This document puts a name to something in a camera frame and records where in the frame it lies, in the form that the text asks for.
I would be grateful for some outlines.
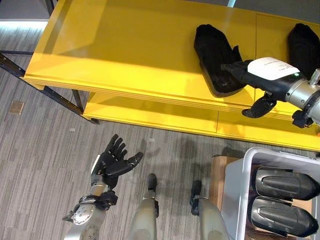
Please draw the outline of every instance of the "white label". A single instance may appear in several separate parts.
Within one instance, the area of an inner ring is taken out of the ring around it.
[[[263,57],[248,65],[248,72],[267,80],[276,80],[299,73],[299,69],[273,57]]]

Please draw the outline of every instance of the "black metal frame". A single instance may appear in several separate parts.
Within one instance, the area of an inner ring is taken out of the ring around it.
[[[17,51],[16,52],[11,51],[11,52],[14,54],[25,54],[25,53],[19,53]],[[26,71],[24,69],[19,67],[17,64],[15,64],[13,61],[8,59],[6,56],[4,56],[1,53],[0,53],[0,68],[6,70],[7,72],[14,75],[15,77],[17,77],[21,81],[23,81],[21,78],[24,77],[26,74]],[[46,95],[47,97],[51,98],[56,103],[64,106],[65,108],[69,109],[70,111],[74,112],[75,114],[82,117],[83,119],[85,119],[93,124],[99,124],[99,121],[95,118],[87,119],[84,116],[82,116],[82,114],[84,113],[84,107],[81,102],[78,90],[72,89],[72,93],[73,93],[75,102],[77,104],[77,105],[74,105],[72,102],[70,102],[69,100],[67,100],[66,98],[64,98],[63,96],[61,96],[60,94],[58,94],[56,91],[52,90],[48,86],[44,86],[43,90],[39,90],[36,87],[29,84],[28,82],[26,82],[26,81],[23,81],[23,82],[25,82],[29,86],[35,88],[36,90],[38,90],[42,94]]]
[[[52,0],[45,0],[46,9],[48,10],[49,17],[51,16],[52,12],[55,9],[54,2]]]

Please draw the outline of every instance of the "black shoe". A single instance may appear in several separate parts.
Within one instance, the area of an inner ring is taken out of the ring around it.
[[[189,203],[191,205],[191,214],[195,216],[199,215],[199,210],[198,210],[199,199],[194,199],[194,198],[196,195],[200,195],[201,188],[202,188],[202,183],[200,180],[193,181]]]
[[[146,182],[148,183],[148,190],[156,191],[157,188],[157,177],[154,173],[150,173],[146,178]]]

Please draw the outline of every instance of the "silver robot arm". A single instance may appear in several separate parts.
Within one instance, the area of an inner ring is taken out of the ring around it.
[[[99,240],[100,226],[106,217],[106,211],[117,204],[118,197],[113,191],[118,177],[138,165],[142,152],[124,160],[127,150],[122,138],[115,134],[105,151],[97,157],[91,169],[91,189],[87,196],[62,220],[72,223],[64,240]]]
[[[305,128],[312,123],[320,126],[319,68],[310,80],[296,67],[272,57],[222,64],[221,69],[240,83],[265,91],[250,109],[242,111],[244,116],[260,118],[270,112],[277,101],[282,101],[301,109],[292,115],[295,126]]]

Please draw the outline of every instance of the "yellow table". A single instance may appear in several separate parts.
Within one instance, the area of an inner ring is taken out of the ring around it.
[[[182,0],[59,0],[23,79],[38,89],[90,91],[87,118],[318,151],[319,128],[291,125],[294,107],[280,103],[249,119],[240,112],[261,91],[212,96],[193,48],[196,27],[211,24],[245,60],[287,61],[287,35],[298,22]],[[319,25],[308,25],[320,35]]]

